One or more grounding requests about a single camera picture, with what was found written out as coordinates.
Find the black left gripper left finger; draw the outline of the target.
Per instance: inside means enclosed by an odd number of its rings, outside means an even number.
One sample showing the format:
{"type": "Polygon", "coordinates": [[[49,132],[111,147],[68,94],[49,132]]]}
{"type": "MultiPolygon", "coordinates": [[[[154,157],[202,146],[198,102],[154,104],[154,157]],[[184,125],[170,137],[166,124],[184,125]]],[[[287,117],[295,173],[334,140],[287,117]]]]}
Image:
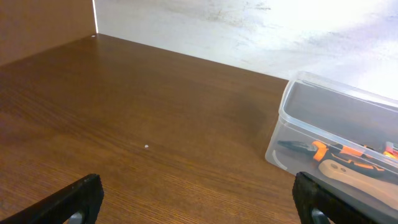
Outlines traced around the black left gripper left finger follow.
{"type": "Polygon", "coordinates": [[[98,174],[88,174],[43,200],[1,220],[1,224],[64,223],[78,215],[79,223],[97,221],[104,190],[98,174]]]}

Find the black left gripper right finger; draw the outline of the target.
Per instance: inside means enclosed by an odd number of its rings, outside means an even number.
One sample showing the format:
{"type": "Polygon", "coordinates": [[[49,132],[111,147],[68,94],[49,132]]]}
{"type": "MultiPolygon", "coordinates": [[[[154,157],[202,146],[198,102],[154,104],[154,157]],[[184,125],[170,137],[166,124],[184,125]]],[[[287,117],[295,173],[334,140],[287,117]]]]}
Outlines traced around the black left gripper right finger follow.
{"type": "Polygon", "coordinates": [[[292,196],[301,224],[377,222],[371,207],[307,172],[296,174],[292,196]]]}

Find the orange black long-nose pliers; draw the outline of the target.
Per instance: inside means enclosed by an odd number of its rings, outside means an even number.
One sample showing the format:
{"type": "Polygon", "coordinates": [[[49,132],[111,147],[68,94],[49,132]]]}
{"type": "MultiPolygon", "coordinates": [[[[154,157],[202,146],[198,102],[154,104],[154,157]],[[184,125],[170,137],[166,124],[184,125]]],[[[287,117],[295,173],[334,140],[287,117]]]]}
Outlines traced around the orange black long-nose pliers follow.
{"type": "Polygon", "coordinates": [[[342,144],[325,144],[321,141],[314,141],[309,144],[300,141],[281,140],[277,143],[287,149],[305,154],[317,163],[330,159],[369,177],[382,177],[387,173],[385,168],[373,162],[373,157],[342,144]]]}

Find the clear plastic container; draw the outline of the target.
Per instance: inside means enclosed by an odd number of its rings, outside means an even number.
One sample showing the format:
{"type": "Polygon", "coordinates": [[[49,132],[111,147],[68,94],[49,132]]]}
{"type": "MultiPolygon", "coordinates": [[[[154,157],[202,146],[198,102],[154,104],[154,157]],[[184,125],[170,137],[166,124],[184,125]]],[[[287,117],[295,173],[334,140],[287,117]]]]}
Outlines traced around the clear plastic container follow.
{"type": "Polygon", "coordinates": [[[371,211],[376,223],[396,223],[397,210],[348,184],[331,179],[319,163],[305,154],[278,145],[278,141],[342,144],[373,157],[387,170],[377,180],[397,185],[397,160],[383,154],[387,141],[397,143],[397,102],[368,91],[310,73],[288,82],[279,106],[279,116],[266,159],[296,176],[307,172],[356,198],[371,211]]]}

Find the orange scraper wooden handle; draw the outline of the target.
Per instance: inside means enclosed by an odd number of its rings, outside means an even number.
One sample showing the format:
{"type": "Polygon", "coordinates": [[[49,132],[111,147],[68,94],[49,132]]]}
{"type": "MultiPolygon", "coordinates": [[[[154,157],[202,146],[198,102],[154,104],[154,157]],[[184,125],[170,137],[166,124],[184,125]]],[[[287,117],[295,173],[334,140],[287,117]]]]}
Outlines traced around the orange scraper wooden handle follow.
{"type": "Polygon", "coordinates": [[[397,210],[397,185],[360,174],[330,159],[318,167],[323,175],[359,189],[397,210]]]}

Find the clear box of coloured bits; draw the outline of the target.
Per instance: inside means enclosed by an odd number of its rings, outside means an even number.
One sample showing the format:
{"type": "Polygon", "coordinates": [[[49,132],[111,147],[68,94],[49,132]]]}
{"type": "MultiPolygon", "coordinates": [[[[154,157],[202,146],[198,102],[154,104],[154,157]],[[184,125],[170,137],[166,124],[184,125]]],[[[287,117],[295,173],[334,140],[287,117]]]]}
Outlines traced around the clear box of coloured bits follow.
{"type": "Polygon", "coordinates": [[[384,145],[383,154],[387,157],[397,160],[398,157],[398,145],[397,143],[387,141],[384,145]]]}

